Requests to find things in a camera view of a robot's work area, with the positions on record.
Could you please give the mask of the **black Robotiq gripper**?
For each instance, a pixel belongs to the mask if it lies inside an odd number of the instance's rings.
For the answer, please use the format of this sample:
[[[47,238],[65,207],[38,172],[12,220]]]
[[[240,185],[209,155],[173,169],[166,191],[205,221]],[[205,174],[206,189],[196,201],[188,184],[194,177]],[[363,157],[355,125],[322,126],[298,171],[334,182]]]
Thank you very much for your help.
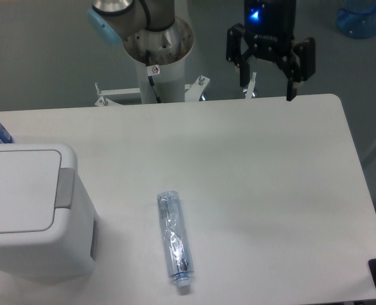
[[[297,96],[301,83],[316,72],[316,40],[294,40],[294,1],[244,1],[244,26],[235,24],[226,34],[226,60],[239,69],[240,86],[250,82],[249,58],[278,64],[287,77],[286,100]],[[248,49],[242,53],[242,38]]]

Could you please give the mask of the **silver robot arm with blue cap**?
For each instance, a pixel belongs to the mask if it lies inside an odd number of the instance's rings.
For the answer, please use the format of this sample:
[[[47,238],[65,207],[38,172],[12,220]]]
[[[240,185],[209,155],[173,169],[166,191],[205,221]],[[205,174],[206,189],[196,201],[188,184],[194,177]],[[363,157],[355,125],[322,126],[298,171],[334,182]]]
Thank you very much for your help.
[[[227,61],[239,70],[239,84],[253,95],[250,58],[274,63],[286,76],[287,100],[316,71],[316,42],[296,41],[295,1],[245,1],[244,22],[226,33]],[[199,100],[208,80],[187,87],[185,60],[193,31],[175,13],[174,1],[93,1],[89,22],[109,44],[120,43],[135,62],[144,104]]]

